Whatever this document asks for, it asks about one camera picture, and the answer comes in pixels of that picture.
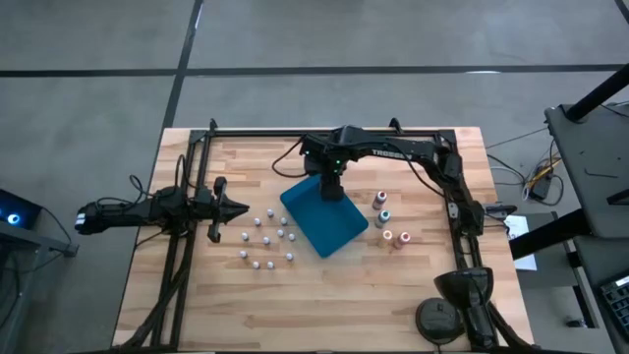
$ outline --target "gray floor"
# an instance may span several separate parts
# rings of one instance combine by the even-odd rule
[[[0,70],[175,68],[192,4],[0,0]],[[613,0],[206,0],[198,26],[190,63],[198,68],[629,61],[629,27]],[[187,78],[174,126],[205,127],[210,117],[224,127],[373,126],[397,117],[407,126],[480,126],[491,145],[542,128],[546,107],[577,100],[610,74]],[[127,176],[149,179],[172,83],[0,79],[0,165],[8,166],[0,188],[49,206],[69,228],[88,201],[131,198]],[[626,91],[615,98],[626,99]],[[528,172],[549,144],[544,132],[490,151]],[[495,181],[512,178],[494,172]],[[555,208],[523,202],[517,188],[497,190],[523,212],[562,214],[578,207],[566,187]],[[134,235],[74,235],[79,255],[38,275],[21,353],[108,346]],[[537,344],[583,348],[580,333],[562,327],[578,316],[571,293],[524,297]],[[555,303],[564,306],[549,311]]]

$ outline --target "spool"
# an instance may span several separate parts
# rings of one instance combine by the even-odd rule
[[[409,235],[408,232],[402,232],[400,236],[395,239],[395,242],[393,242],[393,247],[400,250],[409,242],[411,242],[411,235]]]
[[[391,212],[389,210],[383,210],[377,215],[375,219],[375,227],[382,228],[384,224],[391,218]]]
[[[375,198],[373,199],[372,207],[374,210],[382,209],[382,206],[386,202],[386,193],[383,191],[379,191],[375,194]]]
[[[382,232],[382,236],[377,242],[377,246],[385,248],[391,244],[391,240],[393,240],[393,233],[389,230],[384,230],[384,232]]]

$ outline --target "blue light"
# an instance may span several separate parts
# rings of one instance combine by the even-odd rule
[[[9,221],[10,224],[15,225],[20,222],[20,216],[17,214],[11,214],[7,217],[7,221]]]

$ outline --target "white paper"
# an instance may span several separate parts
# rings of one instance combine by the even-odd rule
[[[509,240],[516,239],[529,232],[529,224],[526,216],[509,215],[504,219],[504,223],[509,227]],[[529,255],[515,261],[515,268],[521,270],[538,270],[535,263],[535,256]]]

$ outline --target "blue plastic board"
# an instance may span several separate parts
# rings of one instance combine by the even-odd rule
[[[279,199],[316,252],[326,258],[365,231],[369,223],[347,196],[339,202],[322,200],[318,181],[318,175],[310,177]]]

